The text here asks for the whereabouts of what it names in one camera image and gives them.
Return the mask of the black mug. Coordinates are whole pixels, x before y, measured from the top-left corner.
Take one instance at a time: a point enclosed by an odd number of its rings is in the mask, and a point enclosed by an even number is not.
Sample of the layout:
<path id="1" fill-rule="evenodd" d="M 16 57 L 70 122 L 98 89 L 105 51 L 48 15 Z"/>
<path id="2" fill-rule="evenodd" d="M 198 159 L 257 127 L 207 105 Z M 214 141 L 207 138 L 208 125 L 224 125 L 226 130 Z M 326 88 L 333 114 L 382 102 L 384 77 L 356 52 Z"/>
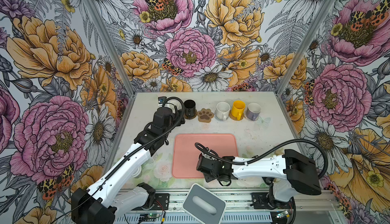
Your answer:
<path id="1" fill-rule="evenodd" d="M 184 114 L 187 116 L 197 113 L 196 102 L 194 100 L 186 100 L 184 102 Z"/>

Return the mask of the brown paw print coaster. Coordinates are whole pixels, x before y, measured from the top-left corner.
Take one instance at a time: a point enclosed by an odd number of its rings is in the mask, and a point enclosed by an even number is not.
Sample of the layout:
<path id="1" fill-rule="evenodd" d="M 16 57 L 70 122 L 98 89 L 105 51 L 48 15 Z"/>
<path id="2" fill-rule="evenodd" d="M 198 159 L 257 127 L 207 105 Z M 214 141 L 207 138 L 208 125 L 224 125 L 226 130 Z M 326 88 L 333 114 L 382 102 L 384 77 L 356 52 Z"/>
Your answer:
<path id="1" fill-rule="evenodd" d="M 203 123 L 210 123 L 214 118 L 214 113 L 210 109 L 202 108 L 197 112 L 198 121 Z"/>

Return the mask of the white mug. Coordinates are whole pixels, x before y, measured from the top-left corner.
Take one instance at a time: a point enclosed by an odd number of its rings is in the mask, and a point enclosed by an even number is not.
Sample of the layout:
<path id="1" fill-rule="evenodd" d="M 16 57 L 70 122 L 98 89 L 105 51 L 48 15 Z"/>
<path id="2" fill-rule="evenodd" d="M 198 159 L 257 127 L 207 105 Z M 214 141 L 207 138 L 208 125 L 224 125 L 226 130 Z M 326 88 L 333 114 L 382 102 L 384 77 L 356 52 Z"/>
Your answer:
<path id="1" fill-rule="evenodd" d="M 181 110 L 182 106 L 181 106 L 181 103 L 177 100 L 169 100 L 168 101 L 168 107 L 170 107 L 172 110 L 175 110 L 175 107 L 178 109 L 178 110 Z"/>
<path id="2" fill-rule="evenodd" d="M 226 102 L 219 102 L 216 106 L 215 111 L 215 117 L 220 121 L 226 121 L 229 113 L 230 113 L 231 107 Z"/>

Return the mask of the yellow mug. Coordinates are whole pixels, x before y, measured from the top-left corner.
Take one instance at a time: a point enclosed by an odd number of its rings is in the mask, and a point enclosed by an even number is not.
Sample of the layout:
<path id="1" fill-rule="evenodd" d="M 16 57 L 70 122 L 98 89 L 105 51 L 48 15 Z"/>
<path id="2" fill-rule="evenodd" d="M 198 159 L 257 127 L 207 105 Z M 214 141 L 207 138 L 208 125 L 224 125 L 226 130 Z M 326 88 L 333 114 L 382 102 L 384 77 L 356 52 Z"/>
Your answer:
<path id="1" fill-rule="evenodd" d="M 234 101 L 231 108 L 232 115 L 237 119 L 240 119 L 241 115 L 244 114 L 246 104 L 243 101 Z"/>

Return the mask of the lavender mug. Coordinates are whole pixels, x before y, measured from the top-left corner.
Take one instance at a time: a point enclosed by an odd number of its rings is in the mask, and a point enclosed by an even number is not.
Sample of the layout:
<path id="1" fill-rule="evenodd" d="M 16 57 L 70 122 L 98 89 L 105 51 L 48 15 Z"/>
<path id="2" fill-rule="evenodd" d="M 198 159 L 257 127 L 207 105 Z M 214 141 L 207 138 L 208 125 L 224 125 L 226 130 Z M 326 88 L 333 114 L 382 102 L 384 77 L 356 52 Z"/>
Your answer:
<path id="1" fill-rule="evenodd" d="M 251 121 L 256 121 L 259 118 L 261 112 L 261 106 L 257 103 L 250 103 L 247 106 L 246 118 Z"/>

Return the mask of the matte brown round coaster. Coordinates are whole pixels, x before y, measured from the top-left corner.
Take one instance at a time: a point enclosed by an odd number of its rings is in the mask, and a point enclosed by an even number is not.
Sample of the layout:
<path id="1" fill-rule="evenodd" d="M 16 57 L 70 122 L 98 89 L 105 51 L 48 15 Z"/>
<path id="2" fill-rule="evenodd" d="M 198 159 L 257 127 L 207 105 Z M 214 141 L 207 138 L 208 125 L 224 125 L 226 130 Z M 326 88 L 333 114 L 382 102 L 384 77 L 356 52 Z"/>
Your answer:
<path id="1" fill-rule="evenodd" d="M 196 118 L 196 117 L 197 117 L 197 113 L 194 114 L 194 115 L 189 115 L 189 116 L 187 116 L 186 114 L 184 115 L 184 118 L 185 118 L 186 120 L 192 120 L 192 119 L 194 119 L 194 118 Z"/>

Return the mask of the tan rattan round coaster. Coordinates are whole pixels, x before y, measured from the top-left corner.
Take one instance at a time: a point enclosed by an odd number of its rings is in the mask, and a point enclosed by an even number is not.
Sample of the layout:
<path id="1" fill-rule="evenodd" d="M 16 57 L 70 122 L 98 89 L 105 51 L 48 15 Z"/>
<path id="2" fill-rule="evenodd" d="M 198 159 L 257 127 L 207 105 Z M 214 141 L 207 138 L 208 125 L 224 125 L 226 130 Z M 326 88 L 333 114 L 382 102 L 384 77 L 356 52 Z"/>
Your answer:
<path id="1" fill-rule="evenodd" d="M 233 121 L 241 121 L 241 120 L 244 119 L 244 115 L 242 114 L 241 117 L 240 117 L 240 119 L 237 119 L 236 117 L 234 117 L 234 116 L 232 115 L 232 111 L 230 111 L 230 112 L 229 112 L 229 118 L 230 118 L 231 120 L 233 120 Z"/>

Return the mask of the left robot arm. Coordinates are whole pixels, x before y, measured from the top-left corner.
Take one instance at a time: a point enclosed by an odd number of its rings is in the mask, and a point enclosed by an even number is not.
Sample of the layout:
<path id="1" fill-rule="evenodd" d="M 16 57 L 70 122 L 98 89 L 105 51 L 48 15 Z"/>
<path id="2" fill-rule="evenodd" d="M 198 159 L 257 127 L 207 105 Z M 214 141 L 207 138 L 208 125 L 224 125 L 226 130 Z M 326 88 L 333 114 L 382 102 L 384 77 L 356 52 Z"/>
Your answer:
<path id="1" fill-rule="evenodd" d="M 71 196 L 71 218 L 76 224 L 112 224 L 126 212 L 135 208 L 149 208 L 154 202 L 155 189 L 146 183 L 124 195 L 118 195 L 127 181 L 163 146 L 168 135 L 185 123 L 184 111 L 166 107 L 178 97 L 160 97 L 159 107 L 143 131 L 139 132 L 131 147 L 105 175 L 86 190 L 78 188 Z"/>

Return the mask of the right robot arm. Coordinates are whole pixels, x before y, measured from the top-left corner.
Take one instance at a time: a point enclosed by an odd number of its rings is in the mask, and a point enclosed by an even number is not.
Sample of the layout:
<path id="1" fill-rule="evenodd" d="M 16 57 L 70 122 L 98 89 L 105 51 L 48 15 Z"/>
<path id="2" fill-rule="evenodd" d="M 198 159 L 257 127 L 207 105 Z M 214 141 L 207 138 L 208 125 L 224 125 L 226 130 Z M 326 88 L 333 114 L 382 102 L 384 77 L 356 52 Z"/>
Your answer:
<path id="1" fill-rule="evenodd" d="M 297 194 L 318 196 L 322 193 L 315 162 L 299 152 L 287 149 L 283 155 L 262 158 L 254 163 L 240 157 L 201 156 L 197 171 L 207 182 L 216 180 L 230 185 L 232 180 L 261 177 L 269 179 L 269 202 L 288 202 Z"/>

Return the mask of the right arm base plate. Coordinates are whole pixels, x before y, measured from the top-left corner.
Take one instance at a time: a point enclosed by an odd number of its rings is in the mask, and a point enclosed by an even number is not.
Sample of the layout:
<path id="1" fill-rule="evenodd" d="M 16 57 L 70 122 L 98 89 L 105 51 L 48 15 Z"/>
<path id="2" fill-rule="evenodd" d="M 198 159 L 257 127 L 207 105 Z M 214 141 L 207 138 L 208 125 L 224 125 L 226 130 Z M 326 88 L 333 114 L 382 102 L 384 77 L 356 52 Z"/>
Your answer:
<path id="1" fill-rule="evenodd" d="M 281 202 L 274 199 L 269 192 L 253 192 L 251 193 L 252 204 L 254 209 L 292 209 L 292 201 Z"/>

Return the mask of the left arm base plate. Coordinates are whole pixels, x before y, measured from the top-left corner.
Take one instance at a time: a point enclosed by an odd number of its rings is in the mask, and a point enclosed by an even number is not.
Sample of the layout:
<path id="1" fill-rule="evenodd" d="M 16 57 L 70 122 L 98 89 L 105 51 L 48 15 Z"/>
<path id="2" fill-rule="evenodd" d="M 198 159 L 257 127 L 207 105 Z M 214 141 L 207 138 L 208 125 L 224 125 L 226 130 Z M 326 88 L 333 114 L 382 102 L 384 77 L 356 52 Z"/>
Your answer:
<path id="1" fill-rule="evenodd" d="M 156 193 L 153 206 L 151 210 L 161 211 L 161 207 L 158 205 L 159 202 L 162 205 L 163 210 L 167 211 L 169 208 L 170 194 L 168 193 Z"/>

